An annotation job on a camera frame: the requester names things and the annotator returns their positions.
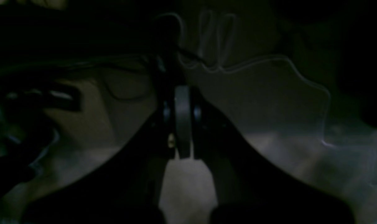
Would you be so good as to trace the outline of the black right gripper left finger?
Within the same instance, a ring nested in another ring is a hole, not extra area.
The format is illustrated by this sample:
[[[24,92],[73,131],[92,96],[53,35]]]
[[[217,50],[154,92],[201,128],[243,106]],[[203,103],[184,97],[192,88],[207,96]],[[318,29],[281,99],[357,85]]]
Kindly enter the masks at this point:
[[[33,202],[23,224],[164,224],[158,208],[167,163],[191,152],[189,86],[177,86],[129,142],[77,182]]]

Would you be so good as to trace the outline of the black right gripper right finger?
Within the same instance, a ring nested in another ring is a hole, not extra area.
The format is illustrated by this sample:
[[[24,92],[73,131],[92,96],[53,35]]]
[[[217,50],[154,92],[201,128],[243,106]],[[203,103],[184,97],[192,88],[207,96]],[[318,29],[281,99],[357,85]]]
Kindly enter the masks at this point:
[[[190,89],[193,156],[212,174],[210,224],[354,224],[342,200],[298,180],[254,149],[233,123]]]

